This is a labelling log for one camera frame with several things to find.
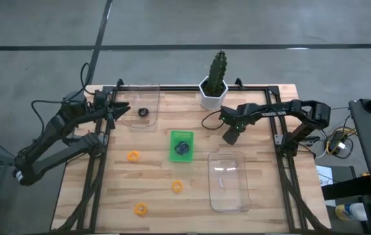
white pot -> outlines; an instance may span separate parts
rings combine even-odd
[[[213,109],[219,108],[222,105],[223,100],[226,97],[227,90],[229,88],[227,87],[227,84],[225,83],[225,81],[222,81],[223,85],[225,86],[225,90],[223,91],[221,96],[219,96],[219,97],[206,96],[204,94],[202,85],[203,85],[203,82],[206,81],[208,78],[209,78],[209,76],[206,76],[206,78],[204,78],[203,81],[201,81],[201,83],[199,84],[199,89],[200,89],[200,93],[201,93],[200,104],[201,104],[201,106],[205,107],[208,110],[213,110]]]

butcher block tabletop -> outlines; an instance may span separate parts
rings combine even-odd
[[[298,99],[295,85],[278,86],[283,102]],[[102,86],[87,89],[94,91]],[[124,93],[119,91],[116,100]],[[230,91],[223,105],[236,108],[246,102],[265,104],[265,94],[263,91]],[[120,119],[116,122],[108,143],[96,232],[289,232],[269,119],[248,125],[231,146],[222,139],[227,125],[215,131],[201,126],[202,119],[211,112],[200,105],[198,91],[161,91],[154,132],[131,131]],[[300,124],[295,117],[285,119],[289,131]],[[219,124],[218,114],[205,121],[209,127]],[[79,126],[76,134],[93,132],[94,128],[95,123],[86,123]],[[192,162],[169,161],[171,131],[194,133]],[[140,153],[137,162],[127,160],[130,151]],[[239,151],[245,155],[251,199],[248,211],[221,213],[211,208],[208,155],[218,151]],[[84,155],[67,164],[51,228],[61,226],[81,200],[88,158]],[[294,160],[303,200],[325,226],[331,227],[312,155],[299,152]],[[173,193],[171,189],[175,180],[183,184],[180,193]],[[138,203],[147,205],[145,216],[135,214]]]

green container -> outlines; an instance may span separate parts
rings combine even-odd
[[[186,153],[178,154],[176,146],[184,141],[189,146],[189,150]],[[191,162],[193,161],[194,152],[194,133],[192,131],[171,131],[170,141],[170,161],[174,162]]]

orange rubber band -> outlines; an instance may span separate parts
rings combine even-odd
[[[183,191],[183,183],[180,180],[176,180],[172,183],[172,190],[174,193],[179,193]]]
[[[145,205],[145,203],[139,203],[135,206],[135,214],[137,215],[145,215],[146,212],[148,212],[148,207]]]
[[[127,160],[128,161],[137,161],[139,160],[139,152],[132,151],[127,154]]]

artificial cactus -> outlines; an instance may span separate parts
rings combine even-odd
[[[209,78],[203,87],[204,94],[211,97],[218,97],[223,92],[223,77],[226,71],[226,55],[224,51],[216,54],[210,66]]]

